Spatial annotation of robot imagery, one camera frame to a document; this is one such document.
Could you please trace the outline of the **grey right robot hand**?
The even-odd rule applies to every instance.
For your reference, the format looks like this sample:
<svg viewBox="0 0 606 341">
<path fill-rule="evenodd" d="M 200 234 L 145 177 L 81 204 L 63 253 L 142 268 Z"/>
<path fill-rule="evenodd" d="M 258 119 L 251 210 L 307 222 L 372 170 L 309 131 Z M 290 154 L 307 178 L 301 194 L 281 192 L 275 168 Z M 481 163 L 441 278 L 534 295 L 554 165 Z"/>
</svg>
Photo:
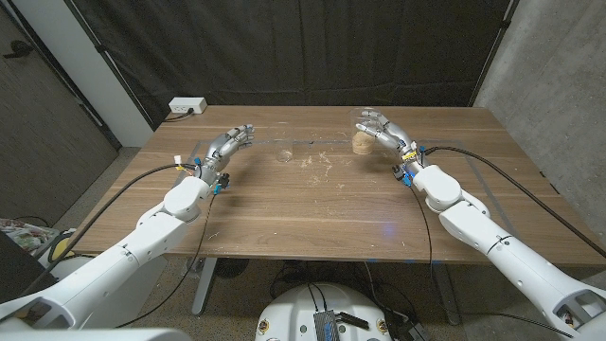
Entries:
<svg viewBox="0 0 606 341">
<path fill-rule="evenodd" d="M 401 164 L 413 173 L 421 171 L 424 166 L 420 161 L 417 143 L 396 123 L 390 121 L 379 110 L 364 107 L 356 128 L 374 138 L 388 150 L 394 152 Z"/>
</svg>

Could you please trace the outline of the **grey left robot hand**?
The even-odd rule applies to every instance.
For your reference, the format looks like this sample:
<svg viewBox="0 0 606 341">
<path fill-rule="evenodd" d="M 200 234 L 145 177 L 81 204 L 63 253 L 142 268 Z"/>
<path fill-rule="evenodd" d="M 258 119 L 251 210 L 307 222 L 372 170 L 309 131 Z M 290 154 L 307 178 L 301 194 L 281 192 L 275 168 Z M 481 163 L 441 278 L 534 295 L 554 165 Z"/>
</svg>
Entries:
<svg viewBox="0 0 606 341">
<path fill-rule="evenodd" d="M 215 183 L 237 151 L 250 147 L 254 139 L 255 128 L 245 124 L 217 136 L 209 145 L 205 157 L 197 167 L 196 175 L 209 185 Z"/>
</svg>

